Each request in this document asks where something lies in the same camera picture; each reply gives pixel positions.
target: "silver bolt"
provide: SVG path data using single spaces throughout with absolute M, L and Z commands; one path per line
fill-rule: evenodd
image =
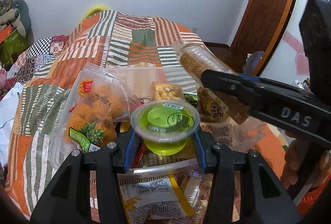
M 78 149 L 74 149 L 73 151 L 71 151 L 72 156 L 77 157 L 79 154 L 80 154 L 80 150 L 78 150 Z
M 212 146 L 216 149 L 221 149 L 222 148 L 222 144 L 219 143 L 219 142 L 215 142 Z
M 109 142 L 109 143 L 107 144 L 107 147 L 108 147 L 109 149 L 116 148 L 116 146 L 117 146 L 117 144 L 116 144 L 115 142 Z
M 259 152 L 258 152 L 257 150 L 255 150 L 255 149 L 251 150 L 249 153 L 250 153 L 253 157 L 257 157 L 257 156 L 259 155 Z

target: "wooden door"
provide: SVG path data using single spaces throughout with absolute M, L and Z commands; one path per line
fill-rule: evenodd
M 287 0 L 250 0 L 230 51 L 242 66 L 248 53 L 266 51 L 282 17 Z

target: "human hand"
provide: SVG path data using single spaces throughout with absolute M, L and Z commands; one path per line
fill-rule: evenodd
M 286 135 L 289 137 L 295 137 L 293 134 L 285 131 Z M 285 154 L 285 165 L 283 169 L 280 181 L 285 189 L 288 189 L 290 185 L 297 182 L 297 171 L 301 166 L 301 161 L 297 154 L 297 141 L 294 140 L 290 145 Z M 321 174 L 317 181 L 312 185 L 313 188 L 319 187 L 321 184 L 325 183 L 329 174 L 331 174 L 331 153 L 330 151 L 325 151 L 319 161 L 319 167 L 321 169 Z

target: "jelly cup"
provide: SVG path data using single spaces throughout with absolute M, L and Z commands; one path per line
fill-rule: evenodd
M 199 122 L 197 110 L 183 100 L 148 102 L 132 113 L 130 121 L 147 148 L 163 156 L 181 151 Z

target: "pink heart decal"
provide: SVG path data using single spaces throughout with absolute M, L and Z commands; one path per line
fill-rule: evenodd
M 308 58 L 302 52 L 298 52 L 295 56 L 295 66 L 297 68 L 297 75 L 309 75 Z

